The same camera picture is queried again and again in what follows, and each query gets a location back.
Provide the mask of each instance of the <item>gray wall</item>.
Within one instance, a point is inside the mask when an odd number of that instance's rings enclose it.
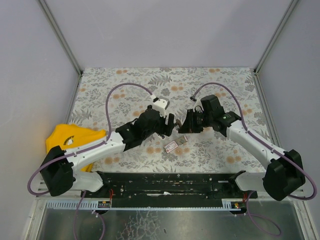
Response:
[[[35,0],[0,7],[0,238],[22,235],[34,197],[27,181],[64,121],[77,74]]]
[[[260,72],[283,146],[302,155],[320,188],[320,1],[302,0]],[[308,202],[320,231],[320,197]]]
[[[254,67],[291,0],[47,0],[82,68]]]

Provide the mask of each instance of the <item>floral tablecloth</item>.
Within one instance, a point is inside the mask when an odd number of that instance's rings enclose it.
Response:
[[[218,82],[233,91],[239,100],[245,121],[269,139],[264,114],[249,68],[86,68],[72,110],[70,123],[93,130],[108,129],[105,101],[108,92],[120,83],[138,83],[158,97],[170,100],[167,113],[184,121],[194,103],[189,97],[201,85]],[[225,111],[239,114],[237,106],[222,87],[207,86],[198,98],[215,94]],[[132,121],[151,104],[149,94],[135,86],[117,89],[109,101],[112,130]],[[164,146],[179,138],[176,130],[164,140],[153,136],[140,147],[108,156],[95,162],[93,171],[103,172],[179,172],[236,173],[240,170],[263,172],[260,163],[240,145],[226,139],[212,128],[199,134],[187,134],[188,142],[171,153]]]

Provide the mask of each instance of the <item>white plastic strip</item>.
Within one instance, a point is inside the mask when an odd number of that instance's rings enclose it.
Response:
[[[230,211],[232,205],[230,201],[222,201],[221,207],[101,207],[101,200],[83,200],[79,210],[117,210],[117,211]],[[75,210],[79,200],[48,200],[47,209]]]

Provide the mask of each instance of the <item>yellow object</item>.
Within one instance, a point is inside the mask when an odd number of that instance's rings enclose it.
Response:
[[[46,152],[55,146],[62,150],[80,147],[106,136],[105,130],[94,131],[89,128],[80,127],[75,124],[59,124],[50,137],[45,140]],[[91,172],[93,163],[83,167],[83,172]]]

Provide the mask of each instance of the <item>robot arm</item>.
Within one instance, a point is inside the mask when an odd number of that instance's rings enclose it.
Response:
[[[53,147],[42,165],[62,156],[66,158],[50,164],[40,171],[51,196],[59,196],[70,189],[96,192],[104,182],[97,172],[83,172],[81,168],[101,158],[121,153],[140,146],[142,142],[154,133],[161,137],[170,136],[174,128],[174,115],[166,112],[169,101],[155,98],[139,118],[128,122],[115,131],[110,137],[103,137],[86,145],[61,150]]]
[[[277,150],[303,168],[301,156],[295,150],[289,152],[273,145],[261,137],[253,129],[245,130],[241,118],[230,111],[225,113],[215,95],[201,99],[195,109],[187,111],[183,125],[179,126],[179,133],[200,133],[205,127],[212,127],[225,137],[240,144],[251,153],[266,169],[266,173],[240,172],[235,179],[242,191],[266,191],[275,200],[281,201],[293,191],[305,184],[305,176],[294,166],[273,153]],[[272,146],[270,150],[248,134],[250,131],[259,140]]]

